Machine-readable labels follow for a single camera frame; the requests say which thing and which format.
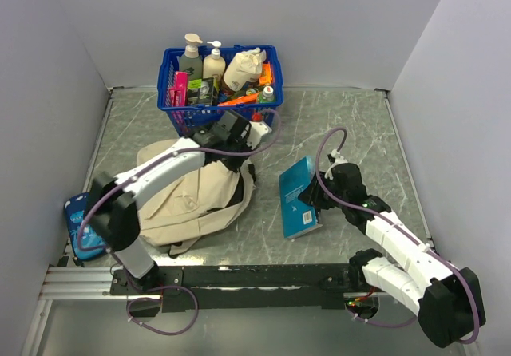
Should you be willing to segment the blue paperback book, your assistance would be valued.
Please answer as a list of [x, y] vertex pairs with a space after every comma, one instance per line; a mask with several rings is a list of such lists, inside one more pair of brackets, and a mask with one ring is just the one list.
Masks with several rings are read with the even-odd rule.
[[283, 237], [296, 239], [322, 227], [319, 212], [299, 199], [315, 174], [315, 162], [305, 156], [279, 175]]

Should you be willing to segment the beige canvas backpack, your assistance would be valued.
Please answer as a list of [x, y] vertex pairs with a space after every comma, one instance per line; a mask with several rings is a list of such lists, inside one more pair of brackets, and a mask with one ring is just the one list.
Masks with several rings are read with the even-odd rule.
[[138, 211], [141, 237], [171, 255], [189, 250], [200, 238], [222, 231], [248, 207], [256, 185], [250, 161], [239, 171], [219, 161], [182, 176], [163, 188]]

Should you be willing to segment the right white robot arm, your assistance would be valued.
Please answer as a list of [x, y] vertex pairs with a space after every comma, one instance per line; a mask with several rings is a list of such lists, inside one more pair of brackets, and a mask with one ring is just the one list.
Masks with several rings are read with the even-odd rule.
[[319, 210], [340, 208], [351, 225], [385, 250], [359, 251], [351, 258], [348, 279], [354, 289], [372, 286], [391, 295], [415, 315], [435, 346], [477, 339], [486, 317], [476, 274], [441, 258], [386, 202], [369, 194], [358, 165], [335, 164], [328, 173], [318, 172], [299, 200]]

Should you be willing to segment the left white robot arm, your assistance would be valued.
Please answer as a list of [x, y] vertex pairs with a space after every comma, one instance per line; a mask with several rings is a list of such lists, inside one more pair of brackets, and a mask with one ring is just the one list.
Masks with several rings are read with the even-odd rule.
[[147, 294], [155, 289], [159, 271], [141, 241], [139, 210], [164, 187], [210, 163], [240, 169], [270, 132], [262, 121], [227, 111], [145, 163], [116, 176], [103, 172], [94, 178], [82, 224], [105, 241], [129, 273], [129, 284]]

